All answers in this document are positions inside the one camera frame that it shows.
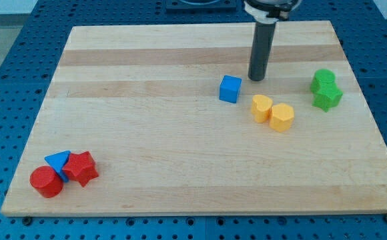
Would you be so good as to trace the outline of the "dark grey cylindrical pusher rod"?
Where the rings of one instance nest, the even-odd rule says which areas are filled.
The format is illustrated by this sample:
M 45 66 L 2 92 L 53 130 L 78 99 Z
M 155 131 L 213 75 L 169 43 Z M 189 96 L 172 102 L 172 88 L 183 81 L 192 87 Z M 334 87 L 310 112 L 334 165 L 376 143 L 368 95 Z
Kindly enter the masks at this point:
M 265 77 L 275 28 L 275 23 L 264 24 L 256 22 L 255 24 L 248 69 L 248 77 L 252 81 L 261 81 Z

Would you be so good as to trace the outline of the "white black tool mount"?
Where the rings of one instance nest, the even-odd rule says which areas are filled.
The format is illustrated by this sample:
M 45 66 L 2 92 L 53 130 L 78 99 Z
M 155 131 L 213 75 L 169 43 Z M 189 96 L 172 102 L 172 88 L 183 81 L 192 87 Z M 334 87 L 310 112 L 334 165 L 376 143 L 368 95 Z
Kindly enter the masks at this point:
M 244 10 L 258 23 L 274 24 L 287 21 L 301 3 L 302 0 L 244 0 Z

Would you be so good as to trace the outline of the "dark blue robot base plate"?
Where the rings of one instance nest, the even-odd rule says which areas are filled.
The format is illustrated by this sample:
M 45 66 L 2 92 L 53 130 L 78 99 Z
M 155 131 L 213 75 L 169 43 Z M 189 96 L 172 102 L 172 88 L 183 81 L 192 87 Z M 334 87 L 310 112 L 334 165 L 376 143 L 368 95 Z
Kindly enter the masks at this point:
M 167 12 L 236 10 L 236 0 L 165 0 Z

